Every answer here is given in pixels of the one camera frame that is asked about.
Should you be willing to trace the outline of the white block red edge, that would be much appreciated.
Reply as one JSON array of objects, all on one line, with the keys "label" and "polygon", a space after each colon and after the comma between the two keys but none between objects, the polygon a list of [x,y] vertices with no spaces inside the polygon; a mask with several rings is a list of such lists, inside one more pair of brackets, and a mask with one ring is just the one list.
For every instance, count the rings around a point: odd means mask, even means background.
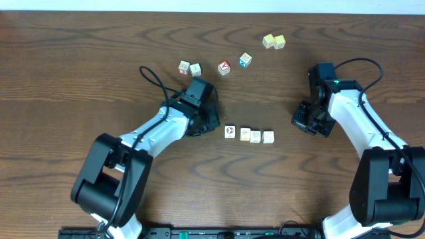
[{"label": "white block red edge", "polygon": [[250,143],[260,143],[262,140],[262,133],[260,130],[250,131]]}]

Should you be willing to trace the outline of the green edged alphabet block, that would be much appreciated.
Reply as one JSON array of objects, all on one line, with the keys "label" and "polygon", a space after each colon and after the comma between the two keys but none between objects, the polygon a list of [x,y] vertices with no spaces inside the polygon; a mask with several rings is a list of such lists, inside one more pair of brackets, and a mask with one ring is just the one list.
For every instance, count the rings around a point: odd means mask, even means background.
[{"label": "green edged alphabet block", "polygon": [[251,139],[251,129],[248,127],[240,128],[240,140],[241,141],[250,141]]}]

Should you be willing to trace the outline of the white block dragonfly picture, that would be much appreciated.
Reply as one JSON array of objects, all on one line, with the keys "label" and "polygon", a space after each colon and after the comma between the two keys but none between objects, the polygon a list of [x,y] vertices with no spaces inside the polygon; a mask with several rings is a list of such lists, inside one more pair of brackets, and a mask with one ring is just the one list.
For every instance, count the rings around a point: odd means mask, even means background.
[{"label": "white block dragonfly picture", "polygon": [[263,131],[263,143],[273,143],[274,142],[274,132],[273,131]]}]

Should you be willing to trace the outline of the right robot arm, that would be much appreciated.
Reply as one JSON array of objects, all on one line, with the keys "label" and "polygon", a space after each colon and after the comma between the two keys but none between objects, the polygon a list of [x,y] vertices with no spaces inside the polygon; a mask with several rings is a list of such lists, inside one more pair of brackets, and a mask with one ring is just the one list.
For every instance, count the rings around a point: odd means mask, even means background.
[{"label": "right robot arm", "polygon": [[292,123],[327,137],[338,123],[360,157],[349,204],[321,223],[323,238],[394,236],[390,226],[424,217],[424,148],[396,136],[370,106],[356,80],[310,80]]}]

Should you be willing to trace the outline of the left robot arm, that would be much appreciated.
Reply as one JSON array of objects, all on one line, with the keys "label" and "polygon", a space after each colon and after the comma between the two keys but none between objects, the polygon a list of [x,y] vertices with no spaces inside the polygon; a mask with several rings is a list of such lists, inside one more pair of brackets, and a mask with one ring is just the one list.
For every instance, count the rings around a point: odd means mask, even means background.
[{"label": "left robot arm", "polygon": [[97,238],[138,238],[143,229],[135,212],[153,159],[168,145],[195,131],[219,125],[216,103],[192,105],[170,99],[136,130],[119,137],[99,135],[85,159],[70,198],[93,216]]}]

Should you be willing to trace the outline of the white block soccer ball picture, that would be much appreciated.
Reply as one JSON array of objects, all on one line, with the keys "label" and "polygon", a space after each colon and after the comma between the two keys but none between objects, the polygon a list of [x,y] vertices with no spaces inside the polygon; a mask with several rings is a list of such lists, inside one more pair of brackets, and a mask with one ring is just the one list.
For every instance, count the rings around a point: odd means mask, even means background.
[{"label": "white block soccer ball picture", "polygon": [[234,139],[236,137],[236,127],[233,125],[226,125],[224,127],[224,138]]}]

